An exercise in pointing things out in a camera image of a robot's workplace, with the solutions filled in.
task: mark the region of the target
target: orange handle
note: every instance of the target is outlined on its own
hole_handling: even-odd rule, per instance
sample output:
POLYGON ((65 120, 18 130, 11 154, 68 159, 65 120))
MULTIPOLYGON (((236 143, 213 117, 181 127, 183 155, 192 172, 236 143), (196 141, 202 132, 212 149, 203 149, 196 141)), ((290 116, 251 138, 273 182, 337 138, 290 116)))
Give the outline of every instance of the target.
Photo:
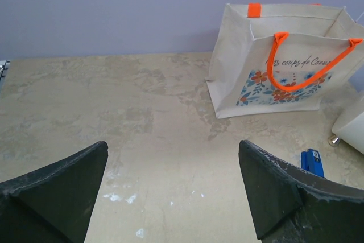
POLYGON ((289 36, 288 32, 277 32, 274 34, 275 40, 271 49, 271 53, 269 54, 268 63, 267 63, 267 72, 268 72, 268 78, 271 81, 271 83, 278 89, 285 91, 285 92, 293 92, 300 90, 302 88, 307 87, 309 84, 312 84, 313 82, 317 81, 319 78, 323 77, 325 73, 327 73, 330 69, 335 67, 343 58, 346 57, 351 51, 355 49, 357 45, 363 42, 363 39, 349 39, 350 46, 343 52, 341 52, 334 60, 332 60, 328 65, 326 65, 323 69, 318 71, 315 75, 313 75, 311 78, 307 79, 301 84, 294 85, 292 87, 285 87, 284 85, 279 84, 273 75, 273 65, 274 65, 274 59, 275 55, 277 53, 277 50, 279 46, 286 40, 286 38, 289 36))

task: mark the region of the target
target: blue flower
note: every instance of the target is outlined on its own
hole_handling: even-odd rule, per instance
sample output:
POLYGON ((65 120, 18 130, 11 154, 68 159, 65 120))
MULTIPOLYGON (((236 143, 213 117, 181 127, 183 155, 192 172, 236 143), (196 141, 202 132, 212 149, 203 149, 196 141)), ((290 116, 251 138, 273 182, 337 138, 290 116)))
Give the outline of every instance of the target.
POLYGON ((314 72, 308 72, 308 73, 305 75, 304 79, 305 79, 305 80, 308 80, 308 79, 310 79, 313 75, 315 75, 315 73, 314 73, 314 72))
POLYGON ((246 93, 246 87, 243 87, 243 90, 241 91, 241 95, 243 95, 244 93, 246 93))

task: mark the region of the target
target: white container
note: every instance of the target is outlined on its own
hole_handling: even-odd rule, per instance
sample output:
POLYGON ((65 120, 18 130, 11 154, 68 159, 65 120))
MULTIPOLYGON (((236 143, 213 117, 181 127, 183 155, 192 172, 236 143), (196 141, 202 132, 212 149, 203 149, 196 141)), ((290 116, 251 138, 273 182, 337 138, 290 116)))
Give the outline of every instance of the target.
POLYGON ((331 144, 342 139, 364 154, 364 93, 341 113, 332 132, 336 136, 331 137, 331 144))

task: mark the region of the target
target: metal foot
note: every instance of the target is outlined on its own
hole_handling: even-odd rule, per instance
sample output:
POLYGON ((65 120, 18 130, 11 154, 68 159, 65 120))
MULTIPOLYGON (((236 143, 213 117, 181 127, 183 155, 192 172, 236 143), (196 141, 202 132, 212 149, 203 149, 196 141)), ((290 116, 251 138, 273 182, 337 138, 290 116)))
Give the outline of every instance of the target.
POLYGON ((339 145, 339 143, 340 143, 340 139, 339 139, 339 137, 338 137, 338 136, 336 136, 336 135, 332 135, 332 136, 328 139, 328 141, 329 141, 329 144, 330 144, 331 146, 333 146, 333 147, 337 147, 337 146, 339 145))

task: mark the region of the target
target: floral print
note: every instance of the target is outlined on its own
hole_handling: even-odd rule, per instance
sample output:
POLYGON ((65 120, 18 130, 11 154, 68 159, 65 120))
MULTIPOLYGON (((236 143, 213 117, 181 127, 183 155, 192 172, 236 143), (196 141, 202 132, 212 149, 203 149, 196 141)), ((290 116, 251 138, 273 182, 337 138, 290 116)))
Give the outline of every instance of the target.
POLYGON ((268 73, 262 73, 261 71, 257 71, 255 75, 251 78, 252 81, 254 81, 256 84, 259 84, 260 82, 267 81, 268 73))
POLYGON ((313 85, 319 85, 322 84, 325 81, 325 78, 327 77, 327 73, 322 75, 320 78, 318 78, 315 82, 313 82, 313 85))
MULTIPOLYGON (((275 78, 285 87, 292 87, 301 83, 313 75, 314 72, 274 72, 275 78)), ((236 103, 237 106, 246 105, 274 105, 282 103, 298 102, 314 95, 322 85, 331 79, 332 74, 326 73, 306 88, 285 92, 276 89, 268 80, 265 71, 251 71, 249 78, 243 87, 241 95, 236 103)))

